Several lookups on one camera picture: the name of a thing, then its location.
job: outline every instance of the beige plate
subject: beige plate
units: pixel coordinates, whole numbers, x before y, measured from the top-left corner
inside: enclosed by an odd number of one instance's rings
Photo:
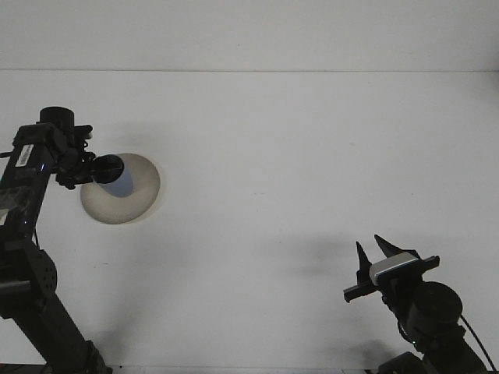
[[[144,214],[156,200],[160,177],[157,168],[147,158],[132,153],[121,153],[132,175],[133,192],[127,197],[114,197],[97,183],[81,187],[81,203],[85,211],[100,222],[123,224]]]

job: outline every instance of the white label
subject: white label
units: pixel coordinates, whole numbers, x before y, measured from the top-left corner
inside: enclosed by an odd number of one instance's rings
[[[3,225],[5,223],[8,213],[9,213],[8,209],[0,209],[0,225]]]
[[[34,145],[33,144],[27,144],[26,146],[23,147],[23,150],[21,151],[21,155],[19,156],[19,159],[16,162],[16,167],[21,168],[23,166],[26,166],[28,163],[28,160],[30,159],[31,151],[33,150]]]

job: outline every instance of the cable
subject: cable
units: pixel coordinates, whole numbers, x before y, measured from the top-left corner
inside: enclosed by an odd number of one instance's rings
[[[483,353],[485,354],[485,357],[487,357],[487,360],[490,364],[490,366],[492,367],[492,370],[497,373],[497,369],[496,367],[494,366],[494,363],[492,362],[492,360],[490,359],[490,356],[489,354],[487,353],[487,351],[485,350],[485,347],[483,346],[482,342],[480,341],[480,339],[478,338],[478,336],[476,335],[475,331],[473,330],[473,328],[470,326],[470,324],[468,323],[468,321],[465,319],[465,317],[463,315],[461,315],[461,319],[462,319],[462,322],[465,323],[466,327],[468,327],[469,331],[471,332],[471,334],[475,337],[476,339],[476,342],[478,343],[478,345],[480,346],[480,348],[482,348],[482,351]]]
[[[411,340],[407,336],[407,333],[404,331],[404,329],[402,328],[402,325],[400,324],[399,321],[397,322],[397,327],[398,327],[398,332],[402,335],[402,337],[404,338],[404,340],[408,341],[410,344],[412,344]]]

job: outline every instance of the wire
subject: wire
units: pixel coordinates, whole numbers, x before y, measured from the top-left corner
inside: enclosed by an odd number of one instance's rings
[[[40,249],[40,242],[38,241],[37,229],[34,229],[34,244]]]
[[[466,327],[468,327],[469,331],[471,332],[471,334],[475,337],[476,339],[476,342],[478,343],[478,345],[480,346],[480,348],[482,348],[482,351],[483,351],[483,354],[485,355],[485,357],[487,357],[487,360],[490,364],[490,366],[492,367],[492,370],[497,373],[497,369],[496,367],[494,366],[494,363],[492,362],[492,360],[490,359],[490,356],[489,354],[487,353],[487,351],[485,350],[485,347],[483,346],[482,342],[480,341],[480,339],[478,338],[478,336],[476,335],[475,331],[473,330],[473,328],[471,327],[471,325],[468,323],[468,321],[466,320],[466,318],[461,315],[461,319],[462,319],[462,322],[465,323]]]
[[[397,322],[397,327],[398,327],[398,332],[402,335],[402,337],[404,338],[404,340],[406,340],[410,344],[412,344],[411,340],[407,336],[407,333],[404,331],[404,329],[402,329],[402,325],[400,324],[400,322]]]

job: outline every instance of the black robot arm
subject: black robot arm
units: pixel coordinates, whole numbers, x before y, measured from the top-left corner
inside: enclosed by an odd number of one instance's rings
[[[426,282],[423,274],[439,265],[438,256],[421,259],[415,250],[400,249],[375,235],[386,259],[372,264],[357,242],[357,285],[344,290],[345,300],[380,291],[384,304],[395,314],[402,337],[423,353],[423,360],[406,352],[386,362],[380,374],[480,374],[485,365],[464,341],[458,325],[462,303],[448,286]]]
[[[16,322],[54,374],[111,371],[65,310],[54,262],[32,240],[51,174],[69,189],[92,182],[95,155],[84,150],[91,130],[75,126],[68,109],[45,108],[39,122],[19,128],[0,181],[0,315]]]

